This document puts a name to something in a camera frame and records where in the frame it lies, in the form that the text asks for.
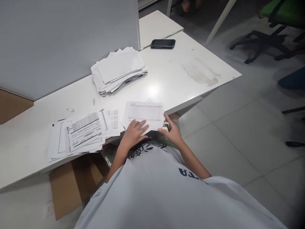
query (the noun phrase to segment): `green chair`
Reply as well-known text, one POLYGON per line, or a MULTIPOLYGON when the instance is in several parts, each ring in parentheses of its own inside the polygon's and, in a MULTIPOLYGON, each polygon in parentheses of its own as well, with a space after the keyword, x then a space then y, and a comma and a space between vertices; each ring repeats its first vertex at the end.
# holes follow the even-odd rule
MULTIPOLYGON (((268 17, 271 28, 278 24, 281 24, 282 26, 271 35, 254 30, 247 34, 241 41, 230 47, 230 50, 233 50, 237 45, 258 44, 254 57, 247 59, 245 64, 253 62, 268 46, 273 46, 283 53, 283 55, 276 56, 275 60, 291 58, 296 54, 304 52, 304 48, 292 51, 284 46, 283 42, 287 35, 279 35, 279 33, 282 32, 286 26, 301 29, 305 28, 305 0, 273 0, 259 12, 259 17, 268 17)), ((304 36, 305 33, 298 36, 294 41, 298 42, 304 38, 304 36)))

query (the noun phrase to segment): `cardboard box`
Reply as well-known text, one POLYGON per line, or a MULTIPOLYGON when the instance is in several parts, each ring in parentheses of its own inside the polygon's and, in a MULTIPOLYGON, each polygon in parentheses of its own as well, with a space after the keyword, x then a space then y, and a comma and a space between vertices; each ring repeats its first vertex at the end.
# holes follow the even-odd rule
POLYGON ((34 106, 34 102, 0 89, 0 124, 34 106))
POLYGON ((52 171, 49 177, 56 220, 79 205, 85 206, 108 172, 101 153, 86 154, 52 171))

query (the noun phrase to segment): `electrical outlet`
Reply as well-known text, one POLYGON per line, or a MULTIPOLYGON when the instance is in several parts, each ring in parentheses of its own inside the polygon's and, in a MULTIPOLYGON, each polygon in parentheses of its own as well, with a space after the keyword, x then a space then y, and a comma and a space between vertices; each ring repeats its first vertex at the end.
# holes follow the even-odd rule
POLYGON ((44 219, 48 218, 50 215, 54 214, 54 204, 53 201, 45 204, 44 206, 44 219))

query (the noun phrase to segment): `hand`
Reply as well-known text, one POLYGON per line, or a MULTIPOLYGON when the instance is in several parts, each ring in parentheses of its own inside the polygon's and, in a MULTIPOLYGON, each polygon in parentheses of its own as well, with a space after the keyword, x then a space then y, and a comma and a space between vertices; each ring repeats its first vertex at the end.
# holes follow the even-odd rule
POLYGON ((168 117, 168 115, 164 112, 164 116, 169 123, 169 126, 171 128, 170 132, 167 132, 164 129, 159 128, 158 131, 165 135, 172 143, 174 143, 176 146, 180 143, 183 142, 182 137, 180 136, 179 129, 178 127, 171 121, 171 119, 168 117))
POLYGON ((146 125, 140 129, 144 123, 146 123, 146 120, 143 120, 142 122, 136 121, 135 119, 132 120, 121 140, 120 146, 130 150, 134 145, 138 144, 143 139, 148 138, 146 135, 141 137, 141 134, 149 127, 149 125, 146 125))

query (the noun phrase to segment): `paper stack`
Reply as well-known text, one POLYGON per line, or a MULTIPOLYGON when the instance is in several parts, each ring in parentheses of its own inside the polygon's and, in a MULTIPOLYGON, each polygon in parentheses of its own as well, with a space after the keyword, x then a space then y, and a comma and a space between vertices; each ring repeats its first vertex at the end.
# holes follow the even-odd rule
POLYGON ((101 152, 106 138, 120 136, 118 110, 104 109, 59 120, 52 125, 48 161, 82 153, 101 152))
POLYGON ((91 67, 92 79, 98 93, 105 97, 127 83, 147 73, 147 66, 132 47, 109 53, 108 57, 91 67))

